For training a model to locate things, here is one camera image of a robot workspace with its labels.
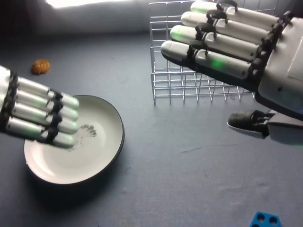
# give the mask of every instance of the blue block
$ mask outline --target blue block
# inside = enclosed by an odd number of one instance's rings
[[[282,227],[282,225],[278,216],[257,212],[250,227]]]

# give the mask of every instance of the metal grid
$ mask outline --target metal grid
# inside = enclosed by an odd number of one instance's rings
[[[242,0],[237,1],[239,7],[274,15],[279,0]],[[151,38],[151,87],[153,101],[156,104],[158,97],[185,97],[191,96],[199,99],[201,96],[223,96],[225,101],[229,94],[236,95],[239,100],[243,95],[255,98],[254,93],[238,86],[217,81],[207,75],[196,73],[189,68],[178,66],[169,62],[161,55],[161,45],[170,40],[170,30],[181,24],[181,16],[190,11],[191,1],[157,2],[149,4],[150,38]]]

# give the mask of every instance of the brown cookie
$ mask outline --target brown cookie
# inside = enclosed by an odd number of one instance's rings
[[[39,59],[32,65],[32,73],[36,75],[46,73],[51,67],[51,64],[47,60]]]

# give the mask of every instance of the plate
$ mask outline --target plate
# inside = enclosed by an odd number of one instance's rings
[[[95,96],[79,100],[79,130],[73,148],[57,148],[25,140],[24,155],[30,170],[56,184],[85,181],[105,170],[118,157],[125,137],[118,111]]]

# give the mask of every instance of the wire basket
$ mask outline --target wire basket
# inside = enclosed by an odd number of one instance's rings
[[[189,68],[178,66],[166,60],[160,51],[163,42],[170,40],[170,30],[181,24],[181,16],[190,11],[191,1],[156,2],[149,4],[150,38],[151,38],[151,87],[153,101],[166,97],[171,102],[172,97],[209,97],[223,96],[227,101],[228,95],[236,95],[239,100],[243,95],[255,98],[255,94],[238,86],[215,80],[205,74],[196,73]],[[278,0],[242,0],[237,1],[239,7],[275,14]]]

